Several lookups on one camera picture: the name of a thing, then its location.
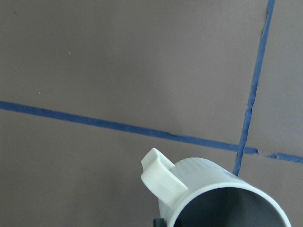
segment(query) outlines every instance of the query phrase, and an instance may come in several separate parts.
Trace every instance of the blue painter's tape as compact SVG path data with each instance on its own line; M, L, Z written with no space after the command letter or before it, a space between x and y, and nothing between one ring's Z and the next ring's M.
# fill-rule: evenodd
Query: blue painter's tape
M240 139L240 143L239 143L238 155L237 155L237 159L236 159L235 167L234 167L234 174L236 176L239 175L239 172L241 169L242 157L243 157L244 148L245 148L246 142L247 142L247 135L248 135L249 127L250 127L252 108L253 108L253 105L254 105L255 99L256 99L256 92L257 92L259 77L260 77L260 73L261 73L261 68L262 68L266 43L267 43L270 21L271 21L272 14L274 11L274 5L275 5L275 0L268 1L267 17L266 17L265 26L264 26L260 44L259 44L259 50L258 50L258 54L257 54L254 74L252 77L252 82L251 82L251 87L250 87L250 96L249 96L249 100L248 100L248 107L247 107L246 113L245 113L242 134L241 134L241 139Z
M235 144L228 144L214 140L206 140L203 138L197 138L192 136L179 136L165 131L148 129L148 128L129 125L129 124L111 122L102 119L90 118L90 117L75 115L71 113L63 113L59 111L47 110L47 109L42 109L42 108L37 108L27 105L20 105L20 104L0 101L0 109L24 113L24 114L54 118L63 121L87 124L87 125L92 125L92 126L97 126L107 129L131 132L145 136L162 138L166 140L174 140L184 143L196 144L196 145L201 145L211 148L218 148L218 149L230 150L235 152L238 151L238 145ZM248 154L255 154L257 152L258 150L254 148L247 148L245 150L245 153Z
M300 162L303 163L303 157L296 156L296 155L288 155L288 154L283 154L283 153L275 153L272 155L268 155L267 157L275 158L275 159L281 159L284 161L289 161L289 162Z

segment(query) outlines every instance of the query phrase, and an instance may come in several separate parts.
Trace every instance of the dark object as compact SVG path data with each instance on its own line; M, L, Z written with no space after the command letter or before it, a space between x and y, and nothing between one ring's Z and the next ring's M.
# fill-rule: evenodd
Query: dark object
M153 220L153 227L166 227L165 220L163 218L156 218ZM182 227L181 222L176 220L174 227Z
M153 220L153 227L166 227L166 223L163 218L156 218Z

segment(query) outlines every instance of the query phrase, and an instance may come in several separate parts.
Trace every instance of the white mug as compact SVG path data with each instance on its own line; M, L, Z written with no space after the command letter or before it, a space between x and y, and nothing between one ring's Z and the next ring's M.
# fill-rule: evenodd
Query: white mug
M141 163L141 179L158 197L167 227L291 226L270 196L207 159L173 164L153 148Z

